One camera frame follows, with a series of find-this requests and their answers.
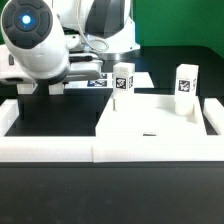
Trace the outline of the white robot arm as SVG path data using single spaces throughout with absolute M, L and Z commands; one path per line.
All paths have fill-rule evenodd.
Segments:
M 8 0 L 0 30 L 5 84 L 97 80 L 105 60 L 140 49 L 132 0 Z

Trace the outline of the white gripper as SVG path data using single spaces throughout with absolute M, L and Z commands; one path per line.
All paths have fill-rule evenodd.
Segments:
M 104 60 L 95 54 L 80 53 L 69 56 L 69 72 L 65 81 L 97 80 L 101 77 L 101 67 Z

